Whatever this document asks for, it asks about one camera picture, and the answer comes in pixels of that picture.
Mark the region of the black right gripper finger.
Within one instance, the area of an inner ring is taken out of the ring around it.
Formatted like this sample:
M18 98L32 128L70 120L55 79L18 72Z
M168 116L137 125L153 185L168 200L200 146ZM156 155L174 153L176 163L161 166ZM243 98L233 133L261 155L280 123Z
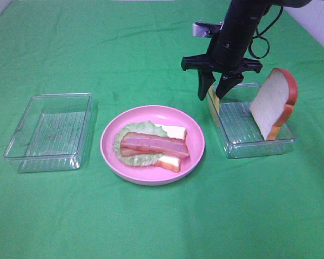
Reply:
M244 79L241 73L238 74L222 74L219 84L216 89L216 95L218 98L223 98L233 87L240 84Z
M209 88L215 82L215 77L211 71L198 70L198 98L203 101Z

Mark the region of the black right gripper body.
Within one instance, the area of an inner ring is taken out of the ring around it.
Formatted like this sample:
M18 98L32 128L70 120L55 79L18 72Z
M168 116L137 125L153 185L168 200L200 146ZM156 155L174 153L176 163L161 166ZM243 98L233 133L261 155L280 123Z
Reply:
M182 57L181 68L183 71L194 69L232 75L246 71L259 73L262 64L258 60L244 58L236 49L210 42L206 53Z

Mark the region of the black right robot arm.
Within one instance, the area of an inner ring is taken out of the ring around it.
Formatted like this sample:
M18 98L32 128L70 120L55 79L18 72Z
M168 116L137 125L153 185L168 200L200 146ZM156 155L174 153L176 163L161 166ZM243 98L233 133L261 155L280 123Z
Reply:
M204 100L210 86L215 82L214 73L221 73L216 95L222 99L229 90L240 84L243 72L259 73L262 64L258 58L248 59L244 54L254 37L262 16L272 5L280 8L301 8L308 1L231 1L221 24L206 24L210 32L210 43L204 54L183 57L181 68L198 72L198 98Z

